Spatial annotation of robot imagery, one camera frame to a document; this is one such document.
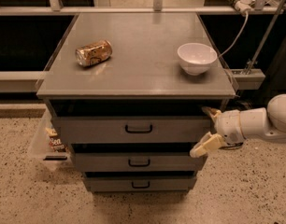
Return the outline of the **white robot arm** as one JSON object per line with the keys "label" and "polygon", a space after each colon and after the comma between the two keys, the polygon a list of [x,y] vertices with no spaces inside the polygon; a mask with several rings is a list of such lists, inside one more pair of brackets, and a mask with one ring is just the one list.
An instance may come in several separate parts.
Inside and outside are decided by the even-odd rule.
{"label": "white robot arm", "polygon": [[286,94],[273,97],[267,108],[244,111],[203,107],[212,119],[215,133],[206,133],[190,150],[192,158],[207,155],[213,150],[242,144],[247,139],[261,139],[271,143],[286,143]]}

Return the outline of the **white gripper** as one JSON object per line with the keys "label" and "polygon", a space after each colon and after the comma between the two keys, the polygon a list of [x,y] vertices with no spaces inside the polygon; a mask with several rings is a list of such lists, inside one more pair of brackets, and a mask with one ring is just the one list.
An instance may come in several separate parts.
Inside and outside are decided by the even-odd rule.
{"label": "white gripper", "polygon": [[209,152],[229,145],[243,143],[245,138],[240,126],[240,112],[238,110],[221,112],[219,109],[203,106],[202,111],[215,122],[217,133],[206,133],[190,150],[192,158],[199,158]]}

